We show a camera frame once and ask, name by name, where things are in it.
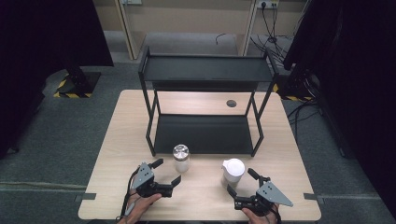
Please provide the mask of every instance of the wall socket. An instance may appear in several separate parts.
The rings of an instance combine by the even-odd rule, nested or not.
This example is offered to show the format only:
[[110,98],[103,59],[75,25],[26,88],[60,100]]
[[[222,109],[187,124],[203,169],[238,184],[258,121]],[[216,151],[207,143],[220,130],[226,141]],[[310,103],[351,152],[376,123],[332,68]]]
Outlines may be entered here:
[[265,9],[279,7],[279,0],[260,0],[257,3],[257,8],[262,8],[262,2],[265,2]]

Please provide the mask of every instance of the shelf tier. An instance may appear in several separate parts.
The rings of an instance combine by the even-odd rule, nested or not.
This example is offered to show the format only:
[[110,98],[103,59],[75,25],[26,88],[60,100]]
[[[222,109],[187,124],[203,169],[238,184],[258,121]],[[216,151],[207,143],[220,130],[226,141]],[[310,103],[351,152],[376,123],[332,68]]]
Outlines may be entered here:
[[245,116],[166,115],[158,119],[154,150],[172,153],[186,145],[191,154],[251,154],[248,118]]

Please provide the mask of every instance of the metal frame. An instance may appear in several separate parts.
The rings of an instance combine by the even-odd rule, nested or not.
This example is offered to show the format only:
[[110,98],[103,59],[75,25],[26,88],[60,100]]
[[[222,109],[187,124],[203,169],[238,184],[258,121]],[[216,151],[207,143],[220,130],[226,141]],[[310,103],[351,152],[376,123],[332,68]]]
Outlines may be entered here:
[[[162,112],[161,112],[161,108],[160,108],[160,102],[159,102],[158,93],[157,93],[157,90],[155,88],[154,88],[154,99],[153,99],[152,104],[149,101],[148,89],[147,89],[146,81],[145,81],[145,78],[144,78],[145,66],[147,64],[147,61],[149,60],[149,56],[150,56],[149,47],[145,47],[144,51],[143,51],[142,63],[139,66],[138,74],[139,74],[140,84],[142,86],[142,91],[143,91],[143,95],[144,95],[144,99],[145,99],[145,102],[146,102],[148,115],[149,115],[148,129],[147,129],[147,132],[146,132],[146,139],[148,141],[148,146],[149,146],[151,155],[155,156],[156,152],[154,150],[154,145],[153,145],[153,142],[151,141],[150,134],[151,134],[152,123],[153,123],[153,120],[154,120],[155,110],[158,109],[159,118],[161,117]],[[253,107],[253,112],[254,112],[254,116],[255,116],[255,119],[256,119],[256,124],[257,124],[258,131],[259,131],[259,136],[260,136],[259,140],[257,141],[256,145],[254,146],[254,148],[253,148],[253,150],[252,150],[252,152],[250,154],[251,157],[255,156],[255,154],[256,154],[257,150],[259,149],[259,147],[260,147],[260,145],[262,143],[262,140],[264,138],[264,134],[263,134],[263,131],[262,131],[262,125],[261,125],[260,119],[262,117],[262,112],[263,112],[263,110],[264,110],[264,108],[265,108],[265,106],[266,106],[266,104],[268,102],[268,99],[269,99],[269,97],[271,95],[271,92],[272,92],[272,90],[273,90],[273,88],[274,88],[274,86],[276,84],[277,77],[279,75],[279,72],[278,72],[277,67],[276,67],[276,63],[275,63],[272,55],[268,52],[268,50],[265,51],[263,60],[266,61],[267,57],[268,57],[271,65],[273,67],[273,72],[274,72],[273,80],[270,82],[270,86],[269,86],[269,88],[268,88],[268,90],[267,90],[267,92],[266,92],[266,94],[264,96],[264,99],[262,101],[262,104],[261,104],[259,110],[258,110],[258,107],[256,105],[256,101],[254,99],[256,90],[251,91],[251,94],[250,94],[250,97],[249,97],[249,101],[247,103],[247,110],[246,110],[246,113],[244,115],[245,117],[247,117],[248,116],[248,112],[250,111],[250,108]],[[233,91],[239,91],[239,90],[223,91],[222,89],[219,89],[218,91],[220,91],[220,92],[233,92]]]

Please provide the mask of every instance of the black metal shelf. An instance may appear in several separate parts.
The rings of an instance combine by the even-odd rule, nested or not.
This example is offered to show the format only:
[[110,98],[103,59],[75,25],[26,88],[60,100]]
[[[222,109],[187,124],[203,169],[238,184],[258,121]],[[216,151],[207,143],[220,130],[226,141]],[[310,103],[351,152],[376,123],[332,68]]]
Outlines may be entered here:
[[162,114],[154,151],[172,153],[178,144],[188,146],[192,154],[250,154],[253,149],[245,116]]
[[[254,156],[263,139],[262,111],[278,75],[275,61],[268,52],[264,57],[153,55],[149,47],[145,47],[139,77],[149,114],[146,138],[152,156],[157,152],[172,153],[178,144],[188,146],[191,153],[197,154]],[[147,82],[154,89],[152,103]],[[261,105],[257,106],[254,93],[261,82],[270,82],[270,85]],[[158,91],[250,92],[251,96],[243,115],[176,115],[161,112]],[[150,134],[156,111],[159,116],[153,144]],[[259,133],[255,146],[248,125],[249,111],[254,113]]]

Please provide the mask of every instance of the gray carpet floor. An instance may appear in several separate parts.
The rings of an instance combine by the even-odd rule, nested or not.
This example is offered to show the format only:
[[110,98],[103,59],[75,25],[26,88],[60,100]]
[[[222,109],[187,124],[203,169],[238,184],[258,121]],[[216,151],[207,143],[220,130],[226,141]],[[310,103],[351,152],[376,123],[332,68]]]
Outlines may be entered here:
[[[216,36],[153,34],[146,44],[153,52],[194,53],[206,48],[209,53],[235,54],[232,36],[222,36],[218,44]],[[127,58],[124,39],[118,37],[106,33],[114,67],[83,67],[102,74],[91,98],[53,97],[66,72],[48,78],[46,97],[20,138],[21,151],[0,160],[0,223],[89,221],[78,217],[78,198],[88,185],[120,92],[140,88],[138,61]],[[259,52],[250,47],[250,54]],[[282,103],[287,114],[301,104]],[[298,122],[297,141],[318,197],[318,223],[396,223],[359,163],[340,156],[318,107],[305,107],[300,118],[308,116]]]

